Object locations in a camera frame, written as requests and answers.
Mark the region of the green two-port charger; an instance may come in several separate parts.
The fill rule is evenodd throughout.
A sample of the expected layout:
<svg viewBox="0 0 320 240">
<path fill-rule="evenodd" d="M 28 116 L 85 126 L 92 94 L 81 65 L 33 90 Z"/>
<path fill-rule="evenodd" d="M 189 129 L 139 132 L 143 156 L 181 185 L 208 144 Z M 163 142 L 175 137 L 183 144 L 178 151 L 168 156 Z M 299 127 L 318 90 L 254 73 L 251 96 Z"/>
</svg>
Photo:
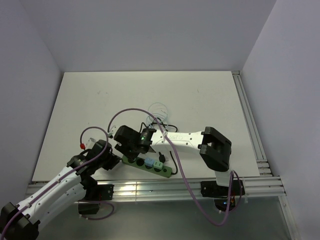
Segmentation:
<svg viewBox="0 0 320 240">
<path fill-rule="evenodd" d="M 164 166 L 163 163 L 160 162 L 160 161 L 155 160 L 155 161 L 153 162 L 153 168 L 154 168 L 154 169 L 162 170 L 162 169 L 163 169 L 163 166 Z"/>
</svg>

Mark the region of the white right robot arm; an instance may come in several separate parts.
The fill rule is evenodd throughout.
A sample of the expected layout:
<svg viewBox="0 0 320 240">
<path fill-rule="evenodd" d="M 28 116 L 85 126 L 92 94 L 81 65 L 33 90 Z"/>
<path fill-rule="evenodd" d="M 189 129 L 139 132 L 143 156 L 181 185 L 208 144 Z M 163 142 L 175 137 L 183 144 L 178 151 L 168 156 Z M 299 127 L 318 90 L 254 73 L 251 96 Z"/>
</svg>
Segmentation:
<svg viewBox="0 0 320 240">
<path fill-rule="evenodd" d="M 232 143 L 213 127 L 198 132 L 169 132 L 145 128 L 141 133 L 122 125 L 113 139 L 115 149 L 130 160 L 139 154 L 164 152 L 188 153 L 201 157 L 205 165 L 215 172 L 216 189 L 222 195 L 229 194 L 234 183 L 230 179 L 230 156 Z"/>
</svg>

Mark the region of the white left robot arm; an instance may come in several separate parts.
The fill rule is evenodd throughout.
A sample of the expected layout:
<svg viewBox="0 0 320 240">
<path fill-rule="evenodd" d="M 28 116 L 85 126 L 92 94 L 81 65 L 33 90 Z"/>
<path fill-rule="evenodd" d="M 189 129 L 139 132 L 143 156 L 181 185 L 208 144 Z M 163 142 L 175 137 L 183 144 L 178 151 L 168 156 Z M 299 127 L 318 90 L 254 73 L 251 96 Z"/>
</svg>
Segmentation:
<svg viewBox="0 0 320 240">
<path fill-rule="evenodd" d="M 74 202 L 99 205 L 110 200 L 92 177 L 100 168 L 112 170 L 121 158 L 104 140 L 73 156 L 66 166 L 40 190 L 17 204 L 7 203 L 0 212 L 2 240 L 35 240 L 40 229 Z"/>
</svg>

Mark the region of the blue charger cube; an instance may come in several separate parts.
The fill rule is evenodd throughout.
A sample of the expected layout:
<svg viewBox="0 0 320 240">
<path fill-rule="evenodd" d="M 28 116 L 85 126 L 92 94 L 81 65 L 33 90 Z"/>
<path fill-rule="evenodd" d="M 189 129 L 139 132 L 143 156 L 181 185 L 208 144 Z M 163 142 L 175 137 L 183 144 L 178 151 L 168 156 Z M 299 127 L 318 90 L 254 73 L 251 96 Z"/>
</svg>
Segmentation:
<svg viewBox="0 0 320 240">
<path fill-rule="evenodd" d="M 154 159 L 147 157 L 147 158 L 144 160 L 144 164 L 145 164 L 146 167 L 152 168 L 152 167 L 153 167 L 153 164 L 154 164 L 154 161 L 155 161 Z"/>
</svg>

